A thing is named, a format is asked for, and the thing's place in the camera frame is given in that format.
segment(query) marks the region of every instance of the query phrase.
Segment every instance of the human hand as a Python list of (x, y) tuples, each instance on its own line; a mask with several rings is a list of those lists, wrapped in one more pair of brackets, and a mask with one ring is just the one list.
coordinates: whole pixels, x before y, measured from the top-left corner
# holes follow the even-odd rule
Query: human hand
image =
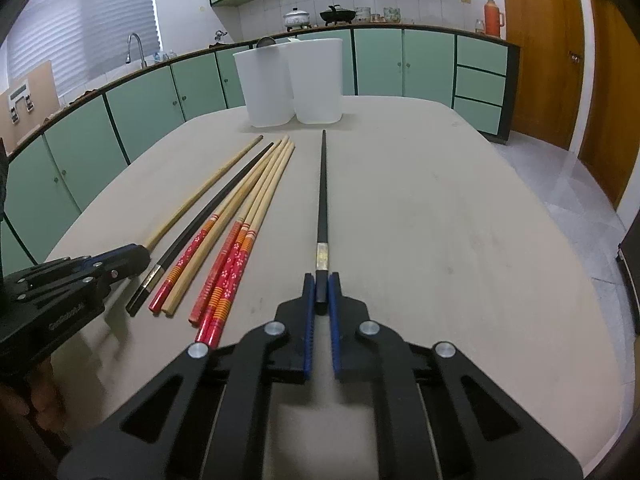
[[(66, 421), (65, 405), (53, 377), (51, 358), (48, 357), (27, 374), (31, 386), (31, 403), (36, 409), (35, 421), (43, 429), (61, 431)], [(0, 402), (14, 415), (27, 416), (30, 408), (13, 388), (0, 384)]]

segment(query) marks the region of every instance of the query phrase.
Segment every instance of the orange thermos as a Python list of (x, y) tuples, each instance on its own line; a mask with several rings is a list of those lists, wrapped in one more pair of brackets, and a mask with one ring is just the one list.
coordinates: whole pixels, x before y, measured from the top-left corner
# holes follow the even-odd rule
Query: orange thermos
[(488, 0), (484, 4), (484, 33), (500, 38), (500, 27), (504, 27), (504, 12), (493, 0)]

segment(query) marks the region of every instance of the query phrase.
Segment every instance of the white plastic cup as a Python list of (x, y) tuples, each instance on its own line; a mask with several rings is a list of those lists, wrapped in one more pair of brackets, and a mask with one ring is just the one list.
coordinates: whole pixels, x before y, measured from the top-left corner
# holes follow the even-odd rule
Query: white plastic cup
[(284, 55), (287, 44), (252, 48), (234, 54), (250, 123), (256, 128), (288, 123), (295, 110)]
[(342, 40), (286, 44), (293, 104), (304, 124), (331, 124), (342, 117)]

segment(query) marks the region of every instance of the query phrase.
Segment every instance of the table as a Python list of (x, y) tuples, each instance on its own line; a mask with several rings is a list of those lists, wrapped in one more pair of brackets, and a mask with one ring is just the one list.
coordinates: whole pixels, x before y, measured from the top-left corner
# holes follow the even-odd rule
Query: table
[[(372, 319), (405, 340), (455, 343), (586, 466), (620, 418), (620, 375), (596, 295), (545, 207), (453, 110), (423, 100), (345, 97), (327, 127), (330, 269)], [(316, 256), (321, 129), (253, 128), (244, 107), (188, 121), (138, 158), (82, 213), (50, 258), (142, 242), (252, 137), (284, 132), (296, 149), (257, 237), (222, 344), (299, 296)], [(241, 164), (263, 146), (260, 143)], [(175, 235), (230, 175), (181, 219)], [(124, 303), (122, 284), (54, 355), (78, 436), (193, 341), (187, 316), (217, 249), (174, 319)], [(314, 379), (274, 388), (265, 478), (376, 478), (370, 394), (335, 383), (328, 322), (318, 319)]]

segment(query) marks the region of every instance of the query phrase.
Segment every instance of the black pan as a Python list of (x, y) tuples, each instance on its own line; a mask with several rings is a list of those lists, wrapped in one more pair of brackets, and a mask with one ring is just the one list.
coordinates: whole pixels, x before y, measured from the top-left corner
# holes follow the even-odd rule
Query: black pan
[(347, 9), (335, 9), (335, 6), (330, 5), (329, 8), (331, 10), (324, 10), (320, 13), (320, 17), (324, 20), (325, 25), (329, 25), (329, 23), (338, 24), (338, 22), (347, 22), (351, 23), (351, 20), (356, 17), (355, 10), (347, 10)]

